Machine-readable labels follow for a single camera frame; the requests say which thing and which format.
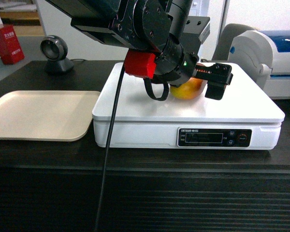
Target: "scale control panel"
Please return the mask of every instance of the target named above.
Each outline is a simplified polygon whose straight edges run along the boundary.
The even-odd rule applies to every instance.
[[[249,129],[179,128],[179,147],[249,147],[252,131]]]

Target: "white printer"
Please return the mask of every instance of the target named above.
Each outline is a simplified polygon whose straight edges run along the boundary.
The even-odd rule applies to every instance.
[[[272,99],[290,99],[290,30],[249,30],[234,38],[228,62],[238,64]]]

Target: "small red box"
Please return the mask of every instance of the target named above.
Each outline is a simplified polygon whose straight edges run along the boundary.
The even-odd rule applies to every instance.
[[[0,57],[4,64],[15,64],[25,58],[13,25],[0,25]]]

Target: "screw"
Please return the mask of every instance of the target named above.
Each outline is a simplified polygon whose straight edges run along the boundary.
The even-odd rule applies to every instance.
[[[117,29],[118,29],[119,31],[122,31],[122,25],[121,25],[121,24],[118,24],[118,25],[117,25]]]
[[[144,12],[145,12],[145,14],[148,14],[148,6],[144,7]]]

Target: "black countertop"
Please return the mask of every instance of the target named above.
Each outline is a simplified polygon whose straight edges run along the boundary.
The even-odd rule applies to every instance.
[[[118,61],[77,61],[72,72],[51,76],[45,61],[33,61],[0,81],[0,97],[15,90],[101,91]],[[286,114],[273,150],[203,150],[111,148],[109,169],[135,171],[217,171],[290,174],[290,100],[275,100]],[[104,148],[98,147],[92,124],[75,142],[0,140],[0,168],[101,169]]]

